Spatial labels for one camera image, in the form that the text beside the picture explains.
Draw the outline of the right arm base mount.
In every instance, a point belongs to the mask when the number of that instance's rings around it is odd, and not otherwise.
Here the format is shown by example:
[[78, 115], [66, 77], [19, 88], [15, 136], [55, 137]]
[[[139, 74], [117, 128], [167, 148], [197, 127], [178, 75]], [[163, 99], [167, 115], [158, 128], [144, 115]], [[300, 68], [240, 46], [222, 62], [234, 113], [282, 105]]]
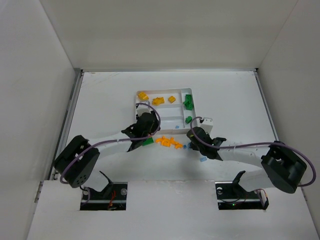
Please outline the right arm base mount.
[[247, 192], [240, 185], [245, 171], [240, 171], [233, 181], [216, 181], [215, 191], [219, 210], [263, 210], [269, 207], [269, 198], [264, 189]]

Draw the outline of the small yellow lego brick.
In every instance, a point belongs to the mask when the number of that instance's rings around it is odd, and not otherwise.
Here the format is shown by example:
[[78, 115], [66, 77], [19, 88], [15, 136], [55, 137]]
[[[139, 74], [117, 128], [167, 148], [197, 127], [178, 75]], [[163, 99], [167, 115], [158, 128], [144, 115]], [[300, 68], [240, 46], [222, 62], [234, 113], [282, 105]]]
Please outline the small yellow lego brick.
[[170, 96], [168, 98], [168, 101], [172, 104], [172, 103], [174, 103], [176, 101], [176, 98], [174, 96]]

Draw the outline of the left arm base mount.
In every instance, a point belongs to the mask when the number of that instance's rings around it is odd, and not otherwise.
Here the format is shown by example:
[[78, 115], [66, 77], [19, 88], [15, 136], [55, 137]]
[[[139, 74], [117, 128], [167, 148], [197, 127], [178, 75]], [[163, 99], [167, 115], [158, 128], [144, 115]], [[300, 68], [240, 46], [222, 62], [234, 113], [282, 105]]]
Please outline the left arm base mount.
[[82, 190], [81, 211], [125, 211], [127, 182], [114, 182], [102, 171], [94, 171]]

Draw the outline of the small green lego brick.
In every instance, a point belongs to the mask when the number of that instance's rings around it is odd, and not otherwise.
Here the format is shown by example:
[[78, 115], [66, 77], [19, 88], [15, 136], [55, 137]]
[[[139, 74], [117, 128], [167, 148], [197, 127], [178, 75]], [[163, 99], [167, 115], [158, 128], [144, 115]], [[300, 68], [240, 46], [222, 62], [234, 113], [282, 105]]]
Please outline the small green lego brick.
[[191, 121], [192, 121], [192, 117], [191, 116], [188, 116], [186, 119], [185, 119], [185, 123], [186, 124], [189, 124]]

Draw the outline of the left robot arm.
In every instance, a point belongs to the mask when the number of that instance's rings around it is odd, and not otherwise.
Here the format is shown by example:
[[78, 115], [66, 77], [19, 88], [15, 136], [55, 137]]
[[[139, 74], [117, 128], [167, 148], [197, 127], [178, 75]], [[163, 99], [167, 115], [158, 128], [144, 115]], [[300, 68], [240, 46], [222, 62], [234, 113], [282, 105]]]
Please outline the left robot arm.
[[160, 129], [159, 114], [152, 110], [136, 118], [136, 122], [119, 133], [101, 139], [75, 136], [54, 161], [60, 182], [72, 188], [84, 188], [102, 193], [111, 181], [95, 170], [97, 161], [107, 156], [128, 153], [143, 145]]

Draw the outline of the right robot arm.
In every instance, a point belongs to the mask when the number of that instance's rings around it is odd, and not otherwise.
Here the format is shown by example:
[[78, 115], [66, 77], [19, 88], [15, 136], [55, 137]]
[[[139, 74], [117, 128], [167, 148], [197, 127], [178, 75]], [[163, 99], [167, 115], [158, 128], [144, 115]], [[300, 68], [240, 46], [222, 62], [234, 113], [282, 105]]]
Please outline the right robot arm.
[[201, 127], [193, 127], [187, 132], [191, 148], [211, 160], [235, 161], [258, 167], [255, 171], [240, 170], [233, 179], [246, 192], [263, 188], [277, 188], [282, 192], [295, 193], [306, 169], [306, 163], [292, 150], [274, 141], [267, 146], [237, 145], [224, 137], [210, 138]]

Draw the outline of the large yellow lego brick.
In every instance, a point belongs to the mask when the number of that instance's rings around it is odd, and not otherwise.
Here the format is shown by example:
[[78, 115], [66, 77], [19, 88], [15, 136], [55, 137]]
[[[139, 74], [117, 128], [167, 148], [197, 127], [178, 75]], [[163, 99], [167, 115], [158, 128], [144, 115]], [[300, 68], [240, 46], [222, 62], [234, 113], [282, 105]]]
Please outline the large yellow lego brick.
[[145, 92], [139, 92], [137, 94], [138, 98], [140, 101], [148, 101], [149, 100], [149, 96], [145, 93]]

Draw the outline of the green lego plate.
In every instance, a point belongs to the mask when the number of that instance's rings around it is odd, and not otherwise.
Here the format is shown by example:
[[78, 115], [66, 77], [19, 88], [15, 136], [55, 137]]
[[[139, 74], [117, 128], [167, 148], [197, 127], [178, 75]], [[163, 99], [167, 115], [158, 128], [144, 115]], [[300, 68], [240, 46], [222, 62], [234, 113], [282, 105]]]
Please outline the green lego plate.
[[193, 96], [191, 94], [186, 94], [183, 102], [185, 109], [188, 111], [192, 111], [194, 109]]

